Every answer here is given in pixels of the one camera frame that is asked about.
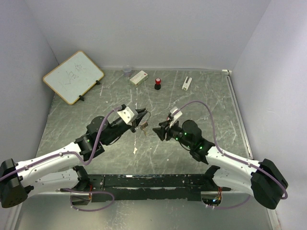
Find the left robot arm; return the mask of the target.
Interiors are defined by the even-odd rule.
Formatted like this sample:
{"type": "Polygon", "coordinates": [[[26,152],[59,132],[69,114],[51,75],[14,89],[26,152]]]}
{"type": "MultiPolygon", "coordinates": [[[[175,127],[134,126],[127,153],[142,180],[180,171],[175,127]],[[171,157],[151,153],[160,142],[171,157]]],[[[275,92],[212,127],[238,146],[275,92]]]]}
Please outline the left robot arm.
{"type": "Polygon", "coordinates": [[[117,113],[116,120],[108,122],[107,117],[95,117],[87,125],[84,135],[59,150],[27,161],[3,161],[0,164],[1,206],[16,206],[48,188],[86,190],[90,180],[84,166],[103,153],[104,146],[116,142],[126,131],[134,133],[148,113],[145,108],[133,109],[125,105],[112,112],[117,113]]]}

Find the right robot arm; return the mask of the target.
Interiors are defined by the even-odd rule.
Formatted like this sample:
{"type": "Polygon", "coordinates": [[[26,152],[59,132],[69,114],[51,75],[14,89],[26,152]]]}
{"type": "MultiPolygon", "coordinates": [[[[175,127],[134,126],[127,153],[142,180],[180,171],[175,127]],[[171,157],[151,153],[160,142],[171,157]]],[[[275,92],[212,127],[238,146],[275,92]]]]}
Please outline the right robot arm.
{"type": "Polygon", "coordinates": [[[203,179],[208,190],[231,188],[253,196],[268,209],[276,209],[280,200],[288,198],[288,182],[273,161],[251,160],[221,149],[203,138],[201,129],[192,120],[181,126],[179,122],[164,121],[153,132],[161,141],[176,140],[189,150],[193,159],[215,167],[215,172],[203,179]]]}

